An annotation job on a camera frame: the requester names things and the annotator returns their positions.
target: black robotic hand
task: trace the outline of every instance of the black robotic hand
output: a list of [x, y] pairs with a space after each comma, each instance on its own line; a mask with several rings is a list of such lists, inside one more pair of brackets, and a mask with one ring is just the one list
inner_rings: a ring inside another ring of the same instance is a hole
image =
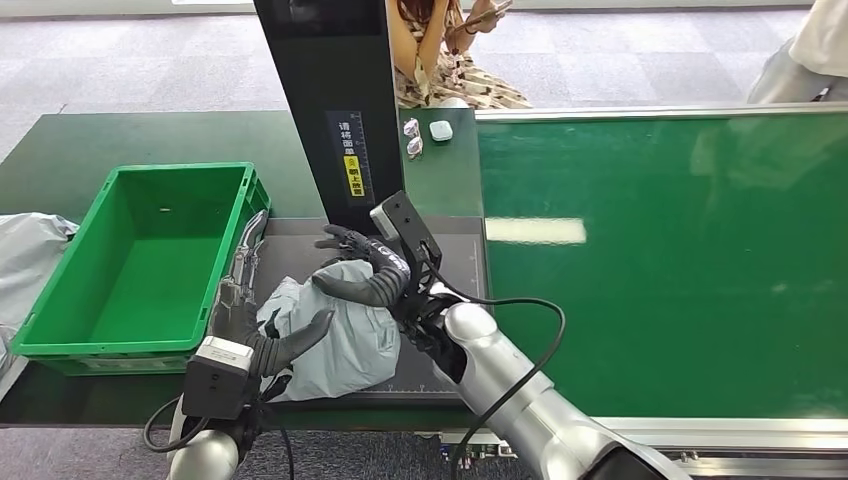
[[374, 268], [374, 276], [362, 282], [349, 282], [318, 272], [312, 275], [312, 282], [331, 297], [371, 307], [392, 306], [409, 283], [410, 270], [406, 261], [379, 240], [359, 232], [338, 225], [327, 225], [324, 231], [332, 238], [315, 242], [315, 247], [336, 249], [340, 253], [328, 264], [339, 260], [366, 260]]
[[284, 338], [268, 338], [259, 333], [253, 282], [267, 219], [268, 212], [263, 210], [245, 226], [230, 270], [218, 283], [207, 329], [209, 335], [253, 348], [250, 374], [262, 377], [275, 376], [324, 338], [334, 315], [332, 310], [319, 310], [309, 325]]

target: black vertical panel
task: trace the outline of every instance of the black vertical panel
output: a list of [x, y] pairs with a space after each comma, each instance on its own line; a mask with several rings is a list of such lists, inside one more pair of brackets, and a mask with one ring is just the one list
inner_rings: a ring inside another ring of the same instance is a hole
[[254, 3], [329, 220], [376, 233], [369, 211], [403, 189], [385, 0]]

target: yellow label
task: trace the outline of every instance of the yellow label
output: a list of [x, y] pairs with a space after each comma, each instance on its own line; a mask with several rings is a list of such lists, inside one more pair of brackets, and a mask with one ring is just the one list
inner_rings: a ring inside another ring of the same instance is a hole
[[362, 184], [362, 171], [359, 170], [359, 157], [356, 155], [345, 155], [344, 161], [347, 184], [350, 186], [350, 194], [354, 197], [364, 197], [365, 185]]

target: gray bag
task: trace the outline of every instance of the gray bag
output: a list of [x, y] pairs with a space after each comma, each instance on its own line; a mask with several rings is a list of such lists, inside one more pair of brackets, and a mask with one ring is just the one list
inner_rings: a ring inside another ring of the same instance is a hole
[[[338, 262], [320, 271], [352, 282], [372, 275], [368, 262]], [[395, 374], [400, 352], [400, 332], [385, 308], [366, 307], [329, 297], [309, 280], [300, 286], [286, 277], [259, 309], [257, 321], [273, 321], [281, 337], [312, 320], [322, 308], [336, 312], [327, 336], [293, 362], [294, 375], [286, 392], [272, 402], [335, 398], [376, 385]], [[266, 388], [272, 379], [263, 379]]]

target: person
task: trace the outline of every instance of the person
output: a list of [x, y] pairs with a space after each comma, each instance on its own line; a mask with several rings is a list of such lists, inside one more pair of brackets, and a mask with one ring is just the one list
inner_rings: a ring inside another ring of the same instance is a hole
[[[468, 53], [476, 35], [491, 32], [502, 15], [463, 27], [459, 0], [387, 2], [401, 107], [435, 107], [457, 99], [474, 109], [530, 107], [521, 92], [476, 66]], [[469, 18], [494, 7], [492, 0], [475, 0]]]
[[817, 0], [798, 35], [767, 62], [749, 103], [848, 101], [848, 0]]

